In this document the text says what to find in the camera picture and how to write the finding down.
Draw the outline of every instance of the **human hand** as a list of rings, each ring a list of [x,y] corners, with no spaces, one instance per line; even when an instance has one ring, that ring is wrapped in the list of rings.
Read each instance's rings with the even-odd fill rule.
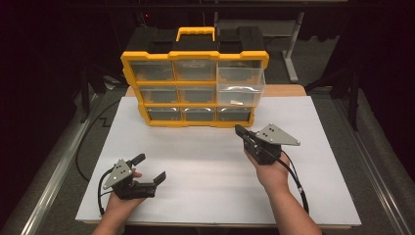
[[[289,191],[288,171],[283,165],[278,162],[275,162],[274,164],[260,165],[247,150],[244,150],[244,152],[254,165],[256,169],[256,176],[268,194],[287,193]],[[284,153],[281,153],[280,160],[286,165],[290,165],[290,161]]]
[[[133,168],[132,175],[134,177],[141,177],[140,172],[136,172]],[[111,193],[107,203],[107,209],[98,224],[97,228],[92,234],[116,234],[125,221],[131,216],[131,213],[137,208],[146,198],[121,200],[114,192]]]

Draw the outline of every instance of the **dark background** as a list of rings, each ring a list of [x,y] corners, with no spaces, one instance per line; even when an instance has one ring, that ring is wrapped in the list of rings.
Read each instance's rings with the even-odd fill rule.
[[[1,4],[0,165],[4,180],[0,194],[0,227],[73,117],[76,106],[72,99],[80,89],[80,73],[91,71],[87,79],[100,90],[100,74],[121,74],[119,57],[136,26],[175,28],[203,25],[204,21],[200,13],[74,11],[64,8],[59,1],[49,0],[3,1]],[[412,12],[413,6],[403,2],[386,14],[310,12],[303,20],[299,39],[307,40],[316,35],[326,40],[344,33],[325,73],[344,67],[350,60],[361,59],[361,88],[394,151],[414,179]],[[276,18],[276,14],[229,11],[220,16],[222,19],[283,20],[292,19],[296,14],[284,12]],[[205,21],[211,25],[212,14],[206,13]]]

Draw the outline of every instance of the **tabletop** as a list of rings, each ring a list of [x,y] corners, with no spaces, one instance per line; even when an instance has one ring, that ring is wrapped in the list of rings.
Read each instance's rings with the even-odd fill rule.
[[[333,228],[360,225],[311,98],[264,96],[250,129],[261,130],[270,122],[301,142],[300,146],[283,149],[296,166],[310,216],[316,223]],[[117,159],[129,160],[141,153],[147,159],[138,165],[145,175],[139,181],[150,181],[163,171],[167,179],[159,185],[156,197],[146,200],[133,213],[129,224],[275,226],[267,196],[233,128],[148,126],[139,117],[135,97],[124,97],[119,104],[77,220],[99,221],[96,206],[99,178]],[[292,179],[289,184],[301,202]],[[103,197],[103,205],[106,203],[107,198]]]

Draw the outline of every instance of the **metal bracket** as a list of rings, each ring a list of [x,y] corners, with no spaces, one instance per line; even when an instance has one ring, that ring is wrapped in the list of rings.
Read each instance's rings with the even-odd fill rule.
[[[113,171],[110,174],[110,177],[104,184],[103,189],[106,190],[110,187],[113,187],[114,185],[118,184],[121,180],[130,176],[131,174],[132,171],[130,167],[127,165],[127,163],[123,159],[118,160],[118,163],[116,163],[116,165],[114,166]]]
[[[269,144],[296,146],[300,144],[299,140],[272,123],[261,129],[255,136]]]

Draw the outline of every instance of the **table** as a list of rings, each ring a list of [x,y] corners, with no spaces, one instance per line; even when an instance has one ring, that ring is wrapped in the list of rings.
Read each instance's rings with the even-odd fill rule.
[[[348,0],[308,0],[307,2],[346,2]],[[244,2],[244,0],[231,0],[231,2]],[[281,1],[281,0],[258,0],[260,2],[298,2],[297,0]],[[262,30],[263,36],[270,37],[290,37],[290,45],[287,50],[282,51],[287,73],[292,83],[298,83],[299,78],[297,77],[296,70],[294,69],[293,55],[294,47],[296,45],[297,37],[299,36],[302,19],[304,12],[299,12],[297,18],[292,21],[249,21],[249,20],[219,20],[218,13],[214,13],[214,26],[218,28],[236,28],[240,25],[244,26],[259,26]]]
[[[302,96],[266,97],[278,95],[284,87]],[[283,149],[293,159],[307,195],[310,216],[317,224],[329,228],[360,225],[312,101],[303,94],[299,85],[267,85],[250,129],[260,130],[273,122],[301,141],[300,146]],[[233,128],[148,126],[139,117],[135,97],[124,97],[119,104],[77,220],[99,221],[99,178],[117,159],[129,160],[140,153],[147,156],[138,165],[144,174],[140,182],[151,181],[162,171],[166,171],[167,179],[158,187],[156,197],[140,205],[128,224],[275,226],[267,196]],[[291,178],[289,184],[301,202]],[[103,205],[106,203],[107,198],[103,197]]]

